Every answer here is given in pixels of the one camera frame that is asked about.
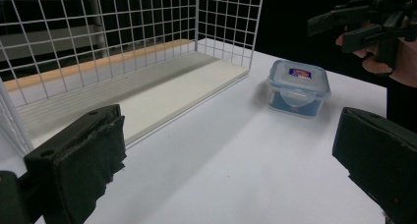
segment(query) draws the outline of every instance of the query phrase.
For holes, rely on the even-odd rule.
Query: black background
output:
[[[308,19],[327,13],[334,6],[348,1],[350,0],[264,0],[256,50],[385,86],[387,117],[417,133],[417,88],[370,74],[362,68],[362,59],[350,53],[341,53],[340,47],[334,42],[343,33],[343,27],[334,27],[330,31],[307,36]]]

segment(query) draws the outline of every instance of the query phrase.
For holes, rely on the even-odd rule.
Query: plastic food container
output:
[[[277,60],[267,82],[270,108],[302,117],[316,117],[330,97],[326,70],[314,65]]]

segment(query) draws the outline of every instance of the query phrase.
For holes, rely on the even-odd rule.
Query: wire mesh cage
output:
[[[137,140],[247,75],[261,8],[262,0],[0,0],[1,116],[14,115],[38,146],[94,107],[148,93],[122,106],[125,114],[163,114],[127,142]],[[194,85],[181,81],[206,87],[207,69],[221,78],[184,99]],[[172,108],[174,101],[186,104]],[[148,112],[142,102],[171,109]]]

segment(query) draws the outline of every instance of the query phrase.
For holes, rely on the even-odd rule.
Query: container label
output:
[[[312,73],[305,71],[305,70],[300,70],[300,69],[289,69],[289,75],[300,78],[300,79],[311,79],[312,78]]]

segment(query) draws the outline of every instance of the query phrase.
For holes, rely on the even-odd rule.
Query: finger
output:
[[[359,58],[365,58],[365,56],[368,54],[368,51],[366,51],[366,49],[361,49],[353,51],[353,54],[358,56]]]
[[[385,63],[377,62],[375,58],[376,56],[372,56],[362,62],[362,66],[366,71],[373,74],[386,74],[392,72],[392,68]]]
[[[362,27],[362,28],[365,28],[365,27],[369,27],[369,26],[371,26],[371,25],[372,25],[372,24],[371,24],[371,22],[367,21],[367,22],[365,22],[365,23],[362,23],[361,27]]]
[[[341,46],[343,44],[343,35],[340,35],[336,40],[336,45]]]
[[[404,17],[404,19],[401,21],[401,27],[407,28],[409,25],[410,19],[408,17]]]
[[[365,48],[367,52],[373,53],[374,55],[377,55],[378,53],[378,45],[372,45]]]

